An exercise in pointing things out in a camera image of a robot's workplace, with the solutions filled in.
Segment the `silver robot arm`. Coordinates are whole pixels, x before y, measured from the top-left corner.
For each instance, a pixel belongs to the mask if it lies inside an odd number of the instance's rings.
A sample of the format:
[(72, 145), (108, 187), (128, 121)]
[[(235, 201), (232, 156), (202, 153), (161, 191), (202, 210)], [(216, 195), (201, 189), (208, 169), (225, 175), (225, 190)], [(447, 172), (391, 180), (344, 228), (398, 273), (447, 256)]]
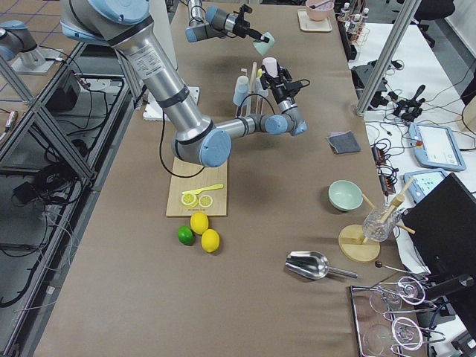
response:
[(271, 36), (253, 29), (250, 22), (245, 20), (246, 13), (252, 13), (247, 4), (239, 7), (238, 11), (229, 13), (217, 6), (203, 8), (202, 1), (188, 1), (189, 25), (185, 29), (188, 42), (199, 42), (205, 39), (237, 36), (251, 37), (266, 44), (271, 42)]
[(254, 132), (292, 136), (306, 131), (295, 95), (304, 87), (276, 59), (263, 60), (260, 82), (270, 89), (278, 115), (251, 114), (222, 123), (203, 115), (153, 33), (148, 1), (61, 1), (62, 32), (70, 39), (114, 48), (133, 67), (176, 128), (173, 153), (182, 161), (219, 167), (231, 152), (232, 138)]

